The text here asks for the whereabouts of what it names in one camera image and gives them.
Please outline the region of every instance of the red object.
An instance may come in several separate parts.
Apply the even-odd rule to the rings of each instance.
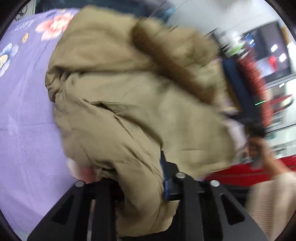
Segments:
[[[281,158],[282,162],[292,171],[296,171],[296,155]],[[228,169],[213,172],[206,181],[218,180],[221,184],[250,187],[254,184],[269,181],[268,174],[263,170],[252,170],[251,163],[234,165]]]
[[[277,60],[276,60],[276,57],[274,55],[269,56],[268,57],[268,62],[270,64],[270,66],[273,68],[274,72],[276,72],[278,70],[277,69]]]
[[[292,94],[290,94],[290,95],[286,95],[286,96],[283,96],[283,97],[280,97],[280,98],[276,98],[276,99],[273,99],[273,100],[269,101],[269,104],[274,105],[274,104],[277,104],[277,103],[283,102],[284,100],[286,100],[286,99],[288,99],[288,98],[290,98],[290,97],[291,97],[291,101],[290,101],[290,103],[288,103],[287,105],[281,107],[281,108],[278,109],[278,110],[274,110],[274,114],[277,113],[277,112],[280,112],[280,111],[282,111],[282,110],[288,108],[290,105],[292,105],[293,102],[294,102],[294,100],[295,100],[295,98],[294,98],[294,96],[293,96]]]
[[[267,95],[265,93],[266,83],[261,74],[257,69],[256,62],[250,55],[245,58],[238,60],[246,79],[251,84],[252,89],[255,91],[256,96],[259,97],[261,101],[267,100]],[[266,101],[260,104],[261,117],[263,127],[267,127],[272,124],[273,110],[272,105]]]

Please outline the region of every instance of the purple bedsheet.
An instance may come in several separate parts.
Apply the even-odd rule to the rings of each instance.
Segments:
[[[44,77],[65,22],[77,11],[22,19],[0,41],[0,209],[14,230],[27,234],[75,182]]]

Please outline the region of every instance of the wall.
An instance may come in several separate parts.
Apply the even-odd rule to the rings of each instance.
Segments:
[[[170,0],[178,8],[171,17],[173,25],[197,28],[204,34],[217,27],[239,34],[271,21],[278,14],[264,0]]]
[[[280,145],[286,143],[286,155],[291,156],[296,154],[296,141],[295,141],[296,126],[289,129],[277,131],[274,139],[269,139],[270,146]]]

